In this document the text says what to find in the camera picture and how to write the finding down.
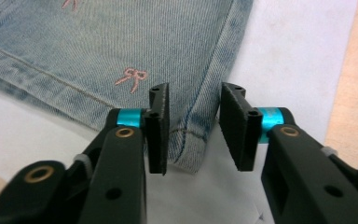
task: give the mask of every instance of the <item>brass screw insert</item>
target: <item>brass screw insert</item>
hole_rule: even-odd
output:
[[[116,132],[117,137],[130,137],[133,134],[134,134],[133,129],[129,129],[129,128],[122,128]]]
[[[300,132],[298,130],[290,127],[282,127],[281,132],[291,137],[297,137],[300,135]]]
[[[49,178],[54,173],[54,168],[49,165],[39,166],[24,177],[25,182],[35,184]]]

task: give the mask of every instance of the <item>pink bow embroidery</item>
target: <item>pink bow embroidery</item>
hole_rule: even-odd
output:
[[[72,0],[65,0],[65,2],[62,4],[62,9],[66,8]],[[77,9],[77,0],[74,0],[74,4],[72,5],[72,10],[75,11]]]
[[[118,84],[120,84],[124,81],[127,81],[128,79],[131,79],[133,77],[133,86],[131,88],[131,93],[134,93],[136,91],[136,89],[138,88],[139,80],[144,80],[147,78],[147,76],[148,76],[148,74],[146,71],[139,71],[139,70],[136,70],[135,68],[126,68],[126,70],[124,71],[124,77],[117,80],[115,82],[115,85],[118,85]]]

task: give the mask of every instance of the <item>blue ring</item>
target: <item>blue ring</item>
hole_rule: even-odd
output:
[[[117,125],[141,127],[142,109],[120,109],[117,115]]]
[[[283,114],[278,107],[258,107],[263,114],[260,143],[268,143],[267,133],[277,124],[284,124]]]

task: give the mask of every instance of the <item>denim fabric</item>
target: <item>denim fabric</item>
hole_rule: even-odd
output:
[[[63,2],[0,0],[0,90],[100,130],[169,82],[169,162],[196,172],[252,0]]]

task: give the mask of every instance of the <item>stitching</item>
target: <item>stitching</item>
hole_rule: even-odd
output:
[[[65,2],[63,2],[61,9],[66,8],[72,0],[65,0]],[[72,11],[76,11],[77,9],[77,1],[78,0],[74,0],[74,3],[72,4]]]
[[[201,135],[199,133],[194,133],[194,132],[189,131],[187,129],[175,129],[175,130],[171,131],[170,134],[171,133],[190,133],[190,134],[193,134],[195,137],[201,139],[204,143],[207,142],[207,139],[206,139],[205,136],[203,136],[203,135]]]
[[[70,88],[72,88],[72,89],[75,90],[75,91],[80,92],[81,94],[83,94],[83,95],[89,97],[90,99],[92,99],[92,100],[94,100],[94,101],[96,101],[96,102],[98,102],[98,103],[101,103],[101,104],[103,104],[103,105],[110,106],[110,107],[112,107],[112,108],[116,108],[115,106],[110,105],[110,104],[107,103],[106,101],[103,101],[103,100],[101,100],[101,99],[99,99],[99,98],[97,98],[97,97],[95,97],[95,96],[93,96],[93,95],[90,95],[89,93],[86,93],[85,91],[82,91],[82,90],[79,89],[78,87],[75,87],[75,86],[73,86],[73,85],[71,85],[71,84],[69,84],[69,83],[67,83],[67,82],[65,82],[65,81],[63,81],[63,80],[60,80],[59,78],[55,77],[54,75],[52,75],[52,74],[50,74],[50,73],[47,73],[47,72],[45,72],[45,71],[43,71],[43,70],[41,70],[41,69],[39,69],[39,68],[33,67],[32,65],[30,65],[29,63],[27,63],[27,62],[25,62],[25,61],[23,61],[23,60],[21,60],[21,59],[15,58],[15,57],[11,56],[10,54],[8,54],[8,53],[6,53],[6,52],[4,52],[4,51],[2,51],[2,50],[0,50],[0,53],[5,54],[7,57],[9,57],[9,58],[11,58],[11,59],[13,59],[13,60],[15,60],[15,61],[18,61],[18,62],[20,62],[20,63],[23,63],[25,66],[27,66],[27,67],[29,67],[29,68],[31,68],[31,69],[34,69],[34,70],[36,70],[37,72],[39,72],[39,73],[41,73],[41,74],[43,74],[43,75],[45,75],[45,76],[48,76],[48,77],[51,77],[51,78],[55,79],[57,82],[60,82],[61,84],[65,85],[65,86],[67,86],[67,87],[70,87]]]
[[[125,82],[133,77],[133,86],[131,88],[131,93],[134,93],[136,91],[136,89],[138,89],[139,80],[144,80],[148,76],[149,75],[147,74],[146,71],[139,71],[139,70],[136,70],[135,68],[129,67],[129,68],[126,68],[126,70],[124,70],[124,77],[121,77],[119,80],[117,80],[115,82],[115,85]]]
[[[216,47],[217,47],[218,43],[219,43],[220,40],[221,40],[223,31],[224,31],[225,28],[227,27],[228,17],[229,17],[229,15],[230,15],[230,12],[232,11],[233,5],[234,5],[234,0],[232,0],[231,3],[230,3],[229,10],[228,10],[228,14],[227,14],[227,16],[226,16],[226,20],[225,20],[225,22],[224,22],[224,24],[223,24],[223,26],[222,26],[222,28],[221,28],[221,30],[220,30],[220,32],[219,32],[219,37],[217,38],[216,42],[214,43],[214,49],[213,49],[213,52],[212,52],[212,54],[211,54],[211,57],[210,57],[210,59],[209,59],[209,61],[208,61],[208,66],[206,67],[206,73],[205,73],[205,75],[203,76],[202,83],[201,83],[200,87],[198,88],[196,100],[195,100],[194,104],[189,108],[189,112],[186,114],[186,117],[185,117],[185,129],[187,128],[189,115],[191,114],[191,111],[193,110],[194,105],[196,104],[197,100],[198,100],[199,97],[200,97],[201,87],[203,86],[203,84],[204,84],[204,82],[205,82],[205,79],[206,79],[207,75],[209,74],[209,70],[210,70],[210,68],[211,68],[211,62],[212,62],[213,56],[215,55],[215,52],[216,52]],[[178,158],[176,159],[176,161],[175,161],[174,163],[177,163],[177,162],[179,161],[179,158],[182,157],[182,154],[183,154],[183,152],[184,152],[184,150],[185,150],[185,145],[186,145],[186,138],[184,137],[184,140],[183,140],[183,142],[182,142],[181,152],[180,152]]]

